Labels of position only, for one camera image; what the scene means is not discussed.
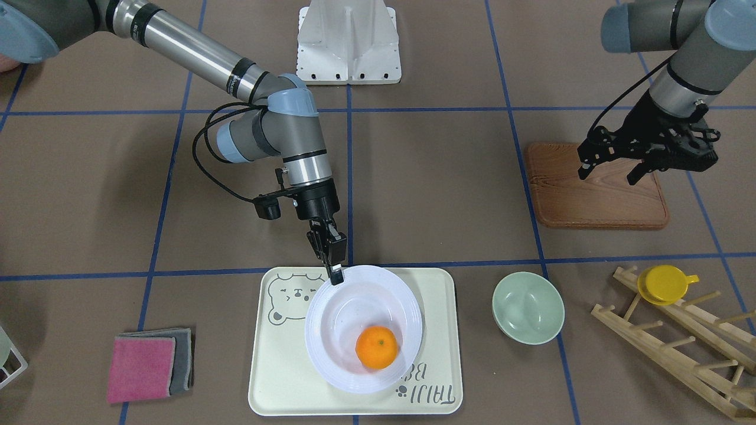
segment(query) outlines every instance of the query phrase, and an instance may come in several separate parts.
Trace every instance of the dish towel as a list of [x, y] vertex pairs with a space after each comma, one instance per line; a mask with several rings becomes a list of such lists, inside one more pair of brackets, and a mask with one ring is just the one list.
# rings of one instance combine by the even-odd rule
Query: dish towel
[[171, 376], [171, 396], [188, 391], [191, 384], [191, 329], [188, 327], [171, 327], [169, 329], [146, 330], [143, 332], [121, 333], [119, 337], [163, 337], [176, 341]]
[[190, 329], [121, 333], [113, 345], [107, 401], [164, 399], [189, 390], [191, 357]]

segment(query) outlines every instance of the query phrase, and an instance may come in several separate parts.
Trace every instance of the tray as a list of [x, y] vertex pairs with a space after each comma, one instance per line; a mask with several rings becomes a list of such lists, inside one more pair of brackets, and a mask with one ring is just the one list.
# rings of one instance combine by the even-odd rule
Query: tray
[[[454, 281], [440, 268], [388, 268], [412, 290], [423, 314], [423, 343], [410, 370], [373, 394], [328, 384], [305, 348], [309, 300], [327, 279], [319, 267], [277, 267], [262, 278], [249, 374], [249, 406], [262, 416], [450, 414], [462, 405]], [[301, 293], [299, 297], [286, 294]]]

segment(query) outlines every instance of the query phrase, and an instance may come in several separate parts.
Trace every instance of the gray cloth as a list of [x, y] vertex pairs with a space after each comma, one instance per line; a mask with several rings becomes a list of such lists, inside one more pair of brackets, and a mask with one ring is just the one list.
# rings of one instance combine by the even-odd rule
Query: gray cloth
[[169, 329], [126, 332], [121, 333], [119, 337], [163, 337], [176, 340], [170, 394], [173, 396], [189, 390], [192, 374], [191, 329], [188, 327], [171, 327]]

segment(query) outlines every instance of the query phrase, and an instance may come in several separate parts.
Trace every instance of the wooden peg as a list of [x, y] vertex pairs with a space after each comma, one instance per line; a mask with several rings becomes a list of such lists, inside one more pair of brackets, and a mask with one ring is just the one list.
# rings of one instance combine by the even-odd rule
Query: wooden peg
[[743, 320], [746, 318], [752, 318], [756, 316], [756, 311], [748, 312], [748, 313], [742, 313], [741, 315], [734, 315], [731, 318], [721, 318], [714, 321], [714, 324], [722, 324], [722, 323], [730, 323], [733, 321]]
[[634, 324], [633, 326], [630, 326], [630, 330], [633, 332], [640, 332], [642, 330], [651, 329], [652, 327], [660, 327], [664, 324], [663, 321], [657, 320], [653, 321], [651, 323], [644, 323], [644, 324]]
[[635, 271], [638, 269], [638, 266], [634, 265], [628, 269], [625, 269], [622, 271], [622, 275], [624, 275], [626, 278], [631, 279], [634, 278], [632, 274], [635, 273]]
[[633, 302], [630, 303], [630, 307], [627, 307], [627, 311], [624, 313], [624, 316], [622, 317], [626, 321], [630, 321], [630, 316], [635, 311], [635, 308], [638, 306], [638, 302], [640, 301], [640, 294], [636, 294], [635, 298], [633, 298]]
[[698, 304], [699, 302], [704, 302], [712, 298], [717, 298], [719, 295], [722, 295], [721, 292], [718, 290], [715, 290], [714, 292], [707, 293], [706, 295], [701, 295], [698, 298], [691, 299], [690, 301], [683, 302], [680, 304], [680, 307], [687, 307], [692, 306], [693, 304]]
[[[735, 373], [733, 374], [733, 378], [730, 380], [730, 382], [733, 383], [733, 385], [738, 385], [738, 382], [740, 382], [740, 377], [743, 375], [743, 366], [738, 365], [738, 367], [735, 369]], [[728, 402], [733, 399], [732, 396], [727, 396], [724, 398]]]
[[682, 346], [683, 344], [690, 344], [692, 342], [696, 341], [696, 337], [687, 337], [684, 340], [677, 340], [672, 341], [671, 343], [662, 344], [659, 349], [666, 350], [666, 349], [672, 349], [677, 346]]
[[730, 368], [732, 366], [737, 366], [737, 365], [738, 365], [737, 360], [718, 361], [716, 363], [707, 363], [705, 365], [693, 366], [693, 370], [703, 371], [704, 369]]

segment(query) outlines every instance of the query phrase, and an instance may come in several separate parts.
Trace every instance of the bear drawing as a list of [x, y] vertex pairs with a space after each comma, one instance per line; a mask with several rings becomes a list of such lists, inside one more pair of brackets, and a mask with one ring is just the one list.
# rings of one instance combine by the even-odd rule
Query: bear drawing
[[268, 285], [272, 304], [268, 320], [278, 326], [287, 319], [305, 318], [310, 300], [324, 282], [322, 275], [276, 275]]

